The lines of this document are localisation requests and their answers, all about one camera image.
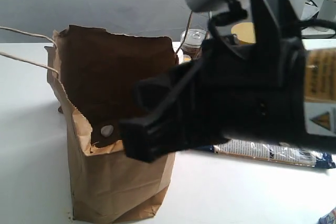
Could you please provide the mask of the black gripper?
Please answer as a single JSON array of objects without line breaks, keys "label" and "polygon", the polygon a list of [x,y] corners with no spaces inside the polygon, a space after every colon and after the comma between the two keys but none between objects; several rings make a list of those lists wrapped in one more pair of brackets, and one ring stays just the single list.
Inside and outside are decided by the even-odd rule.
[{"label": "black gripper", "polygon": [[184,148],[232,138],[307,146],[303,79],[307,52],[297,37],[279,49],[235,45],[244,61],[214,39],[202,44],[201,62],[171,68],[134,86],[136,103],[149,114],[193,114]]}]

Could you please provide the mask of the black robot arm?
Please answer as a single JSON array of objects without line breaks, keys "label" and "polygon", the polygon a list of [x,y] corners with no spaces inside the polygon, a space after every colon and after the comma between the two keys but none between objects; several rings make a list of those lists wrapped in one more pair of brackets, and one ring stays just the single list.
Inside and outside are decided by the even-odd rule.
[{"label": "black robot arm", "polygon": [[201,58],[138,82],[139,118],[121,120],[128,157],[159,157],[229,140],[335,151],[335,49],[298,38],[232,46],[203,42]]}]

